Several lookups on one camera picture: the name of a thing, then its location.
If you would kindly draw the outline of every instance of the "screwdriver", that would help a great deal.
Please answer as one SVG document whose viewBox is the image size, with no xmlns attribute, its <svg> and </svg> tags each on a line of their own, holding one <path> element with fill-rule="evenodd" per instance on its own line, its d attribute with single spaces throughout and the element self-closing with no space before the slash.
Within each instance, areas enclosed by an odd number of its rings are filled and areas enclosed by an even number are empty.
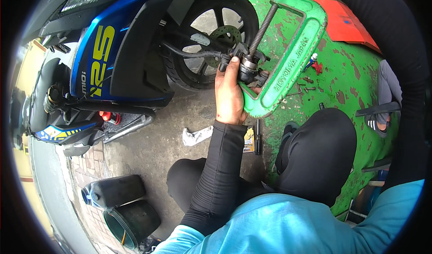
<svg viewBox="0 0 432 254">
<path fill-rule="evenodd" d="M 261 135 L 260 135 L 260 119 L 256 120 L 256 139 L 255 139 L 255 154 L 260 155 L 261 154 Z"/>
</svg>

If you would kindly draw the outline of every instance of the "black plastic container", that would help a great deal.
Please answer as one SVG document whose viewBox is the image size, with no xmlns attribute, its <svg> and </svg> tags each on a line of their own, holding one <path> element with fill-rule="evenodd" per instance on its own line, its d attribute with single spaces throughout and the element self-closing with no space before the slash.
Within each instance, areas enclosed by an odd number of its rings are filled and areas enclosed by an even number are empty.
<svg viewBox="0 0 432 254">
<path fill-rule="evenodd" d="M 143 197 L 146 189 L 141 177 L 125 175 L 91 182 L 81 194 L 87 205 L 110 209 Z"/>
<path fill-rule="evenodd" d="M 156 211 L 145 200 L 105 210 L 103 215 L 111 233 L 128 249 L 137 248 L 161 224 Z"/>
</svg>

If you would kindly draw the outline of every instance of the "brake disc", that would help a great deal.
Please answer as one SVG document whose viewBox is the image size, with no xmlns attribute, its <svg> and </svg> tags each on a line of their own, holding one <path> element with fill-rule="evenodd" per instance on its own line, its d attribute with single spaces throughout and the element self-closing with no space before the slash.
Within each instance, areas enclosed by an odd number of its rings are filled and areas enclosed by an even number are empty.
<svg viewBox="0 0 432 254">
<path fill-rule="evenodd" d="M 240 31 L 232 25 L 224 25 L 217 28 L 209 35 L 209 37 L 231 48 L 233 48 L 234 45 L 237 45 L 239 42 L 241 42 Z M 204 58 L 204 62 L 206 62 L 209 66 L 214 68 L 216 68 L 220 63 L 215 58 L 211 58 L 211 57 Z"/>
</svg>

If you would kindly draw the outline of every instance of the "red mat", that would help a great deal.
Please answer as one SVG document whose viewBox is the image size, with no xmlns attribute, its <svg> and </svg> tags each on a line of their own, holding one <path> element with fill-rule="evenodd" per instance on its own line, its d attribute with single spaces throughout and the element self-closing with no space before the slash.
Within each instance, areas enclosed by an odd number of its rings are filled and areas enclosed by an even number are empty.
<svg viewBox="0 0 432 254">
<path fill-rule="evenodd" d="M 348 6 L 334 0 L 313 1 L 321 5 L 327 13 L 328 24 L 326 31 L 332 41 L 362 44 L 382 53 L 371 35 Z"/>
</svg>

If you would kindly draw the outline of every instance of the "tire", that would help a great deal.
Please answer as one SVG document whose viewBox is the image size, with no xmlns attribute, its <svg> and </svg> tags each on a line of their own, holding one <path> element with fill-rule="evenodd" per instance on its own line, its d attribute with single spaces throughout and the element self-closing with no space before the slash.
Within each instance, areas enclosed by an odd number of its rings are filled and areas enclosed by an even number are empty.
<svg viewBox="0 0 432 254">
<path fill-rule="evenodd" d="M 259 29 L 259 23 L 255 8 L 248 0 L 195 0 L 180 27 L 190 26 L 202 13 L 215 7 L 229 8 L 241 16 L 245 27 L 244 42 L 250 45 Z M 184 47 L 181 40 L 176 44 L 176 46 L 180 46 L 180 49 Z M 214 80 L 213 82 L 200 83 L 191 78 L 197 74 L 186 66 L 183 57 L 166 48 L 164 49 L 164 62 L 168 77 L 181 88 L 189 91 L 210 90 L 214 88 Z"/>
</svg>

